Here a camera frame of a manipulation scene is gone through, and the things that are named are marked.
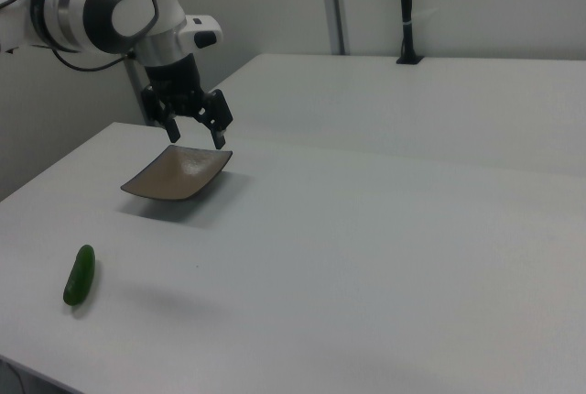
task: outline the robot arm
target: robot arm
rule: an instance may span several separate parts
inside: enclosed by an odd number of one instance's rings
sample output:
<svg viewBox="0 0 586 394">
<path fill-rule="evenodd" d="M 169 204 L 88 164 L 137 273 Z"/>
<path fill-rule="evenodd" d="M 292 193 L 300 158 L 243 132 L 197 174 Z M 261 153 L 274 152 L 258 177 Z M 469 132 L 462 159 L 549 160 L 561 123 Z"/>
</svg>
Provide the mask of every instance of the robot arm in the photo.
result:
<svg viewBox="0 0 586 394">
<path fill-rule="evenodd" d="M 64 52 L 133 51 L 151 84 L 143 91 L 150 119 L 172 142 L 175 115 L 195 118 L 221 148 L 232 122 L 221 91 L 205 93 L 194 54 L 222 41 L 210 16 L 186 16 L 178 0 L 0 0 L 0 51 L 23 45 Z"/>
</svg>

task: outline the wall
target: wall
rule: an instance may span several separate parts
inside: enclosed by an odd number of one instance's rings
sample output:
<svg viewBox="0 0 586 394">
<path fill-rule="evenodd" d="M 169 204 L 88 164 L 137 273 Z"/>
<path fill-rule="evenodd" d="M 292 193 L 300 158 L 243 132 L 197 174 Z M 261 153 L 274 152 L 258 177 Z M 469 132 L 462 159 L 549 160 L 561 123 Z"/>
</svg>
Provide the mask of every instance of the wall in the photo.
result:
<svg viewBox="0 0 586 394">
<path fill-rule="evenodd" d="M 331 53 L 324 0 L 179 1 L 188 14 L 214 16 L 224 32 L 222 45 L 198 57 L 205 89 L 261 53 Z"/>
<path fill-rule="evenodd" d="M 142 120 L 122 66 L 82 74 L 22 48 L 0 55 L 0 89 L 0 200 L 112 122 Z"/>
<path fill-rule="evenodd" d="M 400 0 L 344 0 L 350 52 L 397 55 Z M 586 59 L 583 0 L 414 0 L 416 51 L 434 57 Z"/>
</svg>

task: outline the green cucumber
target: green cucumber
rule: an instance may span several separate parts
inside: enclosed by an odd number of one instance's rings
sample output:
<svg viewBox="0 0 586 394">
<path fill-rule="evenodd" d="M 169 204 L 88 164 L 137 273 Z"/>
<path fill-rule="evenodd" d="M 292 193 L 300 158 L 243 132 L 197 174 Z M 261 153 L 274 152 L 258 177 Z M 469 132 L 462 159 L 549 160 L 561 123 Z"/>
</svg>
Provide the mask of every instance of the green cucumber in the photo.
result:
<svg viewBox="0 0 586 394">
<path fill-rule="evenodd" d="M 95 271 L 95 254 L 93 247 L 85 245 L 77 253 L 75 263 L 71 269 L 63 291 L 63 300 L 71 307 L 85 301 L 92 287 L 93 272 Z"/>
</svg>

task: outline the table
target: table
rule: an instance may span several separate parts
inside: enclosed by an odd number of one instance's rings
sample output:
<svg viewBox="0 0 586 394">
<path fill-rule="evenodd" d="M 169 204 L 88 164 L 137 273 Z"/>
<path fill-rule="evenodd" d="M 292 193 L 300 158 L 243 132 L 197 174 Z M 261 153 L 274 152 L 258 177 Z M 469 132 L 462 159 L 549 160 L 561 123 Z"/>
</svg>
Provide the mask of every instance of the table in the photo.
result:
<svg viewBox="0 0 586 394">
<path fill-rule="evenodd" d="M 582 392 L 582 75 L 261 56 L 220 86 L 233 159 L 182 203 L 119 190 L 168 141 L 113 124 L 0 203 L 0 356 L 87 394 Z"/>
</svg>

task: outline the brown square plate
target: brown square plate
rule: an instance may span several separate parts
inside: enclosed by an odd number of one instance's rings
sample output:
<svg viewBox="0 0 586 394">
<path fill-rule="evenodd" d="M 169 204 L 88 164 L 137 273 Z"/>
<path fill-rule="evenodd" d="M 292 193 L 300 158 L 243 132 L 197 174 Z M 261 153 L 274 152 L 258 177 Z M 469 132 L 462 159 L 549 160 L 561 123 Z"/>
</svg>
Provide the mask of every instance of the brown square plate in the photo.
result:
<svg viewBox="0 0 586 394">
<path fill-rule="evenodd" d="M 169 145 L 122 191 L 154 200 L 187 200 L 210 183 L 226 166 L 232 151 Z"/>
</svg>

